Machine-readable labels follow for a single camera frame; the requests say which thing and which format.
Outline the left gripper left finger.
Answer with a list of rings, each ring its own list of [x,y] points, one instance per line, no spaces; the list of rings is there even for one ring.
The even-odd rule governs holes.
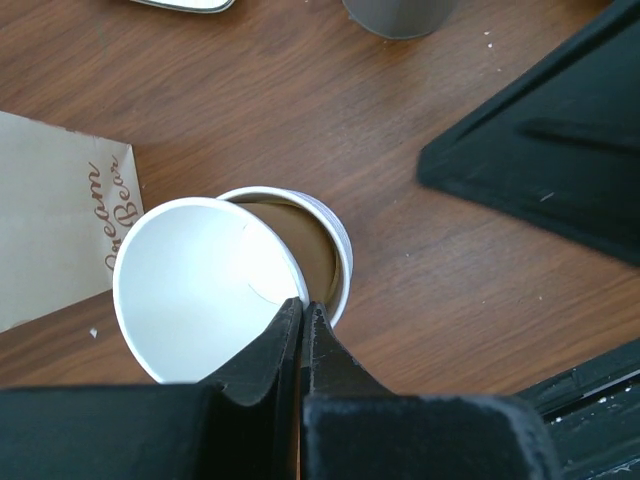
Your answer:
[[[191,384],[1,393],[5,479],[292,479],[303,305]]]

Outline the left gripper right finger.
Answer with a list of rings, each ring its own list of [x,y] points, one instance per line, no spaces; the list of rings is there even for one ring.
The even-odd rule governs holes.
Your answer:
[[[336,338],[323,305],[305,312],[305,479],[557,479],[539,414],[515,397],[399,395]]]

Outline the brown paper coffee cup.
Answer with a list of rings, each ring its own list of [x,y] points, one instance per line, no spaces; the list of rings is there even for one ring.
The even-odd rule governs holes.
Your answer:
[[[126,235],[113,302],[128,348],[158,383],[195,383],[261,335],[283,303],[310,300],[280,237],[213,198],[164,203]]]

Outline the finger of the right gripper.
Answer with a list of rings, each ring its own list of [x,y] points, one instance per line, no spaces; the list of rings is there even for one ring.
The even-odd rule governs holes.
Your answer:
[[[612,3],[427,144],[416,175],[637,265],[638,3]]]

